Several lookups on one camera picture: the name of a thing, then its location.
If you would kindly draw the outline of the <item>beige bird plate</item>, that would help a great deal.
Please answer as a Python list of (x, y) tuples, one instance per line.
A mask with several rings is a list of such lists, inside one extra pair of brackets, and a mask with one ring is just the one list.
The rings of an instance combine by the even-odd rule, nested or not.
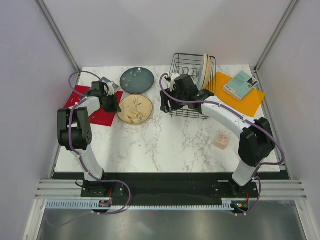
[(203, 74), (202, 89), (206, 89), (212, 80), (212, 60), (209, 55), (206, 54), (205, 56), (207, 57), (207, 60), (206, 67), (203, 67), (205, 68), (205, 73)]
[(143, 95), (128, 95), (119, 103), (121, 112), (118, 118), (128, 124), (139, 125), (146, 122), (153, 112), (153, 104), (149, 98)]

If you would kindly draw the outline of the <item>dark teal ceramic plate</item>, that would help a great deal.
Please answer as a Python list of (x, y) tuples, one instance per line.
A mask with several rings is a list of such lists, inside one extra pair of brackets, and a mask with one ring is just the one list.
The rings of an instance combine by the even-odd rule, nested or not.
[(144, 67), (133, 67), (120, 77), (120, 87), (129, 94), (140, 95), (152, 88), (155, 82), (153, 73)]

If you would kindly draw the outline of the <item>beige and blue plate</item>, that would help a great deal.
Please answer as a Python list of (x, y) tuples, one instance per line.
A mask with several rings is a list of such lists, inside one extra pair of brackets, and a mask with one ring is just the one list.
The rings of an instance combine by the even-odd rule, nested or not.
[(204, 54), (201, 61), (200, 69), (199, 69), (198, 82), (197, 82), (198, 90), (201, 90), (204, 87), (206, 72), (207, 72), (207, 64), (208, 64), (208, 55)]

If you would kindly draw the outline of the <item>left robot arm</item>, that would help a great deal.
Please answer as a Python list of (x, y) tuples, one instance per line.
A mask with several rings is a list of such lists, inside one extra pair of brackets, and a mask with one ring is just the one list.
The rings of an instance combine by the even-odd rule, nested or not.
[(91, 146), (92, 124), (110, 127), (123, 92), (112, 82), (94, 81), (91, 86), (77, 85), (65, 106), (57, 111), (57, 140), (71, 152), (83, 171), (82, 197), (112, 197), (116, 182), (104, 178), (105, 171)]

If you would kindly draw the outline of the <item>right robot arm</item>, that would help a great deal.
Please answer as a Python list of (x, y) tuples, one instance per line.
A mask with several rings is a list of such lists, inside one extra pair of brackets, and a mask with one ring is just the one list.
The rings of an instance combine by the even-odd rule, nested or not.
[(254, 119), (242, 114), (223, 103), (211, 91), (199, 90), (187, 74), (174, 77), (164, 73), (159, 80), (169, 81), (168, 88), (160, 88), (162, 112), (169, 113), (187, 106), (218, 121), (238, 137), (240, 161), (232, 174), (229, 191), (235, 197), (242, 196), (263, 160), (276, 147), (269, 121), (264, 117)]

